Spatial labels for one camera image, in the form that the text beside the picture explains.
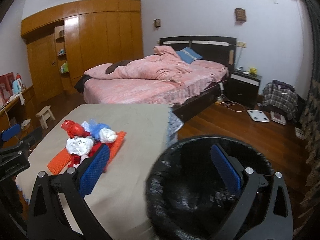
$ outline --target small stool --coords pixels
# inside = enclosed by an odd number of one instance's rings
[[[53,113],[50,110],[51,106],[45,106],[38,114],[36,114],[36,117],[40,118],[41,127],[43,129],[47,129],[47,120],[51,118],[51,120],[56,120]]]

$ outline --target silver screw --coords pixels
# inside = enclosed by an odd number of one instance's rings
[[[248,174],[252,174],[254,172],[254,170],[253,170],[253,168],[246,167],[245,168],[245,172],[248,173]]]
[[[277,177],[278,179],[281,179],[281,178],[282,178],[281,172],[277,171],[277,172],[276,172],[276,177]]]
[[[43,178],[45,176],[45,172],[44,171],[41,171],[38,173],[38,177],[39,178]]]
[[[75,171],[76,171],[76,169],[74,167],[70,167],[67,169],[68,174],[73,174]]]

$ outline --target black trash bag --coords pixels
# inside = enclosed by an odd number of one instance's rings
[[[146,183],[147,212],[161,239],[207,239],[219,228],[236,202],[212,163],[211,146],[219,143],[244,167],[272,175],[271,163],[250,145],[229,137],[197,136],[164,151]],[[251,213],[257,213],[257,203]],[[250,213],[242,230],[250,227]]]

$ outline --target bed frame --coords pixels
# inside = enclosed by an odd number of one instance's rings
[[[229,69],[229,76],[235,68],[236,44],[236,38],[216,36],[177,36],[160,39],[160,45],[171,46],[175,51],[191,47],[196,53],[203,56],[203,60],[215,61],[225,65]],[[225,87],[228,79],[223,79]],[[220,87],[217,83],[200,95],[188,99],[184,104],[174,105],[173,112],[183,122],[186,122],[216,102],[219,95]]]

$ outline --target plaid shirt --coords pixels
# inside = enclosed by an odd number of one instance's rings
[[[289,89],[281,89],[279,86],[268,83],[263,89],[262,106],[272,105],[278,107],[287,113],[287,119],[295,118],[295,113],[298,110],[298,96]]]

